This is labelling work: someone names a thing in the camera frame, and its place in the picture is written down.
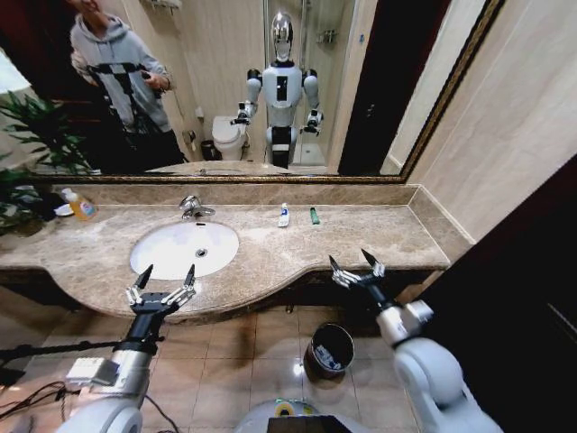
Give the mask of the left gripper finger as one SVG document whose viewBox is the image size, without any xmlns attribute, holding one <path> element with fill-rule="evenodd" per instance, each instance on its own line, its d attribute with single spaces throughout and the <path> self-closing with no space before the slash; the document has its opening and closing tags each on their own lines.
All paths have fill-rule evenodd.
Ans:
<svg viewBox="0 0 577 433">
<path fill-rule="evenodd" d="M 182 286 L 165 297 L 166 304 L 186 304 L 195 294 L 196 265 L 191 264 Z"/>
<path fill-rule="evenodd" d="M 153 265 L 150 264 L 142 273 L 139 274 L 135 283 L 125 291 L 130 306 L 143 304 L 142 290 L 146 287 Z"/>
</svg>

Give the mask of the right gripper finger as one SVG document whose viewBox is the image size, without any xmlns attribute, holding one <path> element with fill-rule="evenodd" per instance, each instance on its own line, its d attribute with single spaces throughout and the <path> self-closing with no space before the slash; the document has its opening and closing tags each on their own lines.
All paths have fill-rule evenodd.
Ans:
<svg viewBox="0 0 577 433">
<path fill-rule="evenodd" d="M 366 261 L 369 263 L 372 269 L 372 273 L 376 277 L 382 278 L 385 275 L 386 267 L 383 263 L 381 263 L 376 257 L 374 257 L 371 253 L 367 252 L 366 250 L 362 249 L 362 254 Z"/>
<path fill-rule="evenodd" d="M 344 270 L 332 255 L 329 255 L 329 262 L 333 271 L 332 279 L 336 284 L 344 288 L 350 288 L 359 281 L 358 275 Z"/>
</svg>

